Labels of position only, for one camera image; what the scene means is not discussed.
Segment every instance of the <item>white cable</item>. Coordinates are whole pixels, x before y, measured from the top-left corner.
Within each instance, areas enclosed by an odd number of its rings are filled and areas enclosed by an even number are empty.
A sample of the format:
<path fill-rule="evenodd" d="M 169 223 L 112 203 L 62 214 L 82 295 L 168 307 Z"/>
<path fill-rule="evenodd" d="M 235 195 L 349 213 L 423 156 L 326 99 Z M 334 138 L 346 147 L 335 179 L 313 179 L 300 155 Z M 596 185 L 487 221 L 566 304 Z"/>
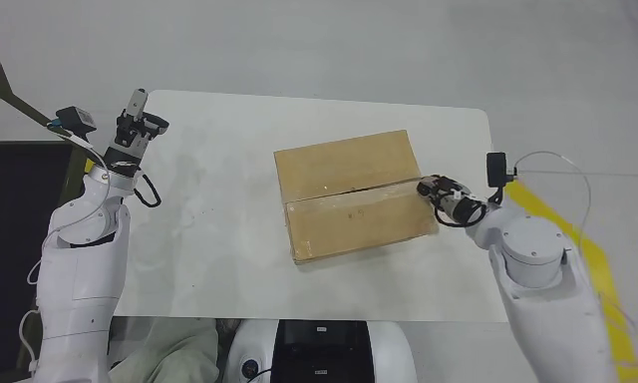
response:
<path fill-rule="evenodd" d="M 57 135 L 60 138 L 69 139 L 69 137 L 65 137 L 64 135 L 61 135 L 61 134 L 58 134 L 58 133 L 54 133 L 54 132 L 52 132 L 52 133 Z M 96 151 L 94 151 L 92 148 L 85 148 L 85 149 L 87 151 L 91 152 L 93 154 L 93 156 L 95 156 L 98 159 L 98 161 L 100 161 L 100 164 L 102 165 L 102 168 L 106 172 L 106 176 L 107 176 L 107 191 L 105 192 L 104 197 L 102 198 L 102 201 L 100 201 L 100 204 L 98 204 L 98 206 L 96 208 L 94 208 L 91 212 L 89 212 L 88 214 L 86 214 L 85 216 L 83 216 L 80 219 L 77 219 L 77 220 L 75 220 L 75 221 L 73 221 L 71 223 L 67 223 L 67 224 L 62 225 L 62 226 L 58 226 L 55 229 L 53 229 L 52 231 L 50 231 L 49 234 L 47 234 L 47 237 L 44 238 L 44 241 L 42 241 L 42 252 L 44 252 L 44 247 L 47 244 L 47 241 L 49 240 L 49 238 L 51 237 L 52 234 L 54 234 L 55 232 L 59 232 L 60 230 L 66 228 L 66 227 L 69 227 L 71 225 L 75 225 L 76 223 L 82 222 L 83 220 L 87 219 L 88 217 L 93 215 L 95 212 L 97 212 L 100 208 L 102 208 L 104 203 L 107 201 L 107 198 L 109 197 L 109 191 L 111 190 L 111 176 L 109 175 L 109 169 L 107 168 L 107 164 L 104 162 L 102 157 L 100 155 L 98 155 L 98 153 Z M 27 275 L 27 283 L 29 283 L 29 284 L 37 284 L 38 283 L 37 280 L 35 280 L 35 281 L 31 280 L 31 274 L 36 269 L 38 264 L 40 264 L 40 260 L 31 268 L 31 271 Z"/>
<path fill-rule="evenodd" d="M 585 216 L 583 217 L 582 222 L 580 223 L 580 228 L 578 229 L 578 243 L 576 244 L 576 246 L 578 247 L 578 253 L 580 254 L 581 257 L 583 257 L 584 254 L 582 252 L 582 236 L 584 235 L 585 225 L 587 224 L 587 218 L 589 217 L 589 210 L 591 209 L 591 185 L 589 184 L 589 180 L 587 179 L 587 176 L 585 175 L 585 173 L 572 160 L 568 159 L 567 157 L 561 154 L 558 154 L 552 151 L 536 151 L 536 152 L 528 153 L 525 156 L 518 159 L 516 163 L 514 163 L 514 170 L 516 171 L 518 167 L 518 163 L 534 155 L 552 155 L 564 160 L 565 162 L 570 164 L 580 174 L 580 176 L 585 181 L 585 184 L 587 185 L 587 209 L 585 210 Z"/>
<path fill-rule="evenodd" d="M 36 270 L 36 268 L 38 267 L 38 265 L 40 265 L 41 262 L 42 262 L 42 258 L 40 258 L 38 262 L 36 262 L 36 264 L 33 265 L 31 270 L 29 271 L 29 274 L 27 275 L 27 283 L 31 285 L 38 284 L 37 280 L 36 281 L 31 280 L 31 275 L 33 275 L 33 272 Z"/>
<path fill-rule="evenodd" d="M 31 377 L 33 377 L 34 371 L 36 370 L 36 366 L 37 366 L 36 353 L 33 351 L 33 348 L 31 348 L 31 345 L 29 344 L 27 339 L 24 337 L 24 334 L 22 333 L 22 329 L 24 328 L 24 322 L 27 320 L 27 316 L 29 316 L 30 314 L 38 314 L 38 313 L 40 313 L 40 311 L 36 311 L 35 309 L 27 311 L 27 313 L 22 316 L 22 320 L 20 320 L 20 327 L 18 328 L 18 336 L 20 336 L 20 341 L 25 346 L 27 351 L 29 351 L 29 356 L 31 356 L 31 362 L 29 362 L 29 372 L 31 372 Z"/>

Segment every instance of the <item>black connector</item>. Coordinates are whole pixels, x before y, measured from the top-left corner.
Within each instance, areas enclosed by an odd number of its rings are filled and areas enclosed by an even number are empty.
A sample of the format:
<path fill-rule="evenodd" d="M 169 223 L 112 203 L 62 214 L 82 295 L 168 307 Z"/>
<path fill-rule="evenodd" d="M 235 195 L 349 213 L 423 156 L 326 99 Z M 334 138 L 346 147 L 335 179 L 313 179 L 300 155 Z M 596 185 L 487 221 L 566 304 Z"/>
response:
<path fill-rule="evenodd" d="M 503 152 L 487 154 L 487 186 L 490 188 L 504 188 L 514 181 L 514 174 L 507 173 L 507 159 Z"/>
<path fill-rule="evenodd" d="M 87 133 L 96 130 L 96 123 L 89 112 L 85 112 L 75 106 L 69 106 L 68 108 L 61 109 L 56 112 L 56 117 L 60 121 L 60 126 L 67 131 L 70 131 L 87 140 Z"/>

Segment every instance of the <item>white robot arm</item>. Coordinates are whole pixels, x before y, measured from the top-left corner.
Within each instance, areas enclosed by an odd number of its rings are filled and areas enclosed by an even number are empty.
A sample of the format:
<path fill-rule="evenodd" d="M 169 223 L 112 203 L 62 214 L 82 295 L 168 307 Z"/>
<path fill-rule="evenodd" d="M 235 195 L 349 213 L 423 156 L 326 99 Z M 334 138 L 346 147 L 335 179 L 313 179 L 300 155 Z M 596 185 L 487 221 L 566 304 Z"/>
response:
<path fill-rule="evenodd" d="M 418 191 L 441 223 L 463 227 L 488 251 L 511 330 L 540 383 L 617 381 L 586 266 L 558 226 L 478 200 L 446 177 L 425 177 Z"/>
<path fill-rule="evenodd" d="M 134 193 L 140 196 L 136 173 L 144 151 L 168 127 L 159 117 L 144 113 L 147 96 L 144 90 L 134 92 L 118 118 L 105 166 L 93 166 L 84 176 L 84 194 L 51 216 L 37 286 L 43 341 L 36 382 L 110 381 L 109 328 L 124 288 L 131 221 L 123 200 Z M 141 200 L 158 205 L 155 189 L 154 194 L 155 204 Z"/>

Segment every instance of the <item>black cable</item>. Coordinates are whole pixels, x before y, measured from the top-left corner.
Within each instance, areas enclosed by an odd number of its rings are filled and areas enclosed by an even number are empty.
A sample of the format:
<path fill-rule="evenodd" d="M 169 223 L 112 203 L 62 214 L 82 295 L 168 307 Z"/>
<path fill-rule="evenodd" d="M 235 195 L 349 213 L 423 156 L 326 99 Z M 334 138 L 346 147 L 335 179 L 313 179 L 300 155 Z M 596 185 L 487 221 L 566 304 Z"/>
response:
<path fill-rule="evenodd" d="M 151 191 L 153 191 L 153 196 L 156 198 L 156 202 L 154 204 L 151 204 L 148 201 L 146 201 L 144 197 L 142 196 L 142 194 L 137 189 L 133 189 L 133 192 L 136 194 L 136 196 L 142 202 L 142 204 L 145 205 L 146 207 L 149 207 L 149 208 L 157 207 L 158 205 L 161 204 L 161 198 L 160 198 L 160 194 L 158 193 L 158 190 L 156 190 L 156 187 L 153 185 L 153 183 L 151 182 L 151 179 L 149 179 L 149 177 L 146 174 L 142 174 L 142 178 L 144 178 L 144 181 L 146 181 L 147 184 L 149 184 L 149 188 L 151 188 Z"/>
<path fill-rule="evenodd" d="M 252 382 L 253 380 L 255 380 L 256 378 L 258 378 L 259 376 L 263 375 L 266 372 L 270 372 L 272 370 L 272 368 L 268 368 L 268 369 L 264 369 L 261 372 L 257 373 L 256 375 L 254 375 L 252 377 L 252 379 L 248 380 L 248 383 Z"/>
<path fill-rule="evenodd" d="M 447 222 L 444 221 L 441 218 L 441 215 L 439 214 L 439 210 L 443 210 L 443 208 L 441 207 L 441 200 L 444 197 L 447 197 L 449 195 L 453 195 L 452 192 L 447 192 L 444 193 L 443 195 L 437 197 L 436 200 L 433 200 L 433 206 L 435 207 L 435 219 L 437 220 L 438 223 L 440 223 L 441 225 L 444 226 L 448 226 L 448 227 L 470 227 L 470 226 L 474 226 L 477 223 L 481 222 L 482 219 L 485 217 L 485 215 L 487 214 L 487 206 L 485 204 L 481 204 L 480 205 L 480 215 L 478 216 L 477 219 L 475 219 L 472 222 L 466 222 L 466 223 L 454 223 L 454 222 Z"/>

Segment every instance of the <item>box flap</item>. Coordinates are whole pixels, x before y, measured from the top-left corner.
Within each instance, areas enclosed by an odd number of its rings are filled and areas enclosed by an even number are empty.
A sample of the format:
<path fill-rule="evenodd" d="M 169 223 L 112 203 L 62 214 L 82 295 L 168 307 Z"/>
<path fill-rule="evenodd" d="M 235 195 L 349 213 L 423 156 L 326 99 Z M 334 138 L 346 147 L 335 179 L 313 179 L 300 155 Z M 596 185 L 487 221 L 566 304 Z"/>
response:
<path fill-rule="evenodd" d="M 275 162 L 284 203 L 421 176 L 405 130 L 279 151 Z"/>

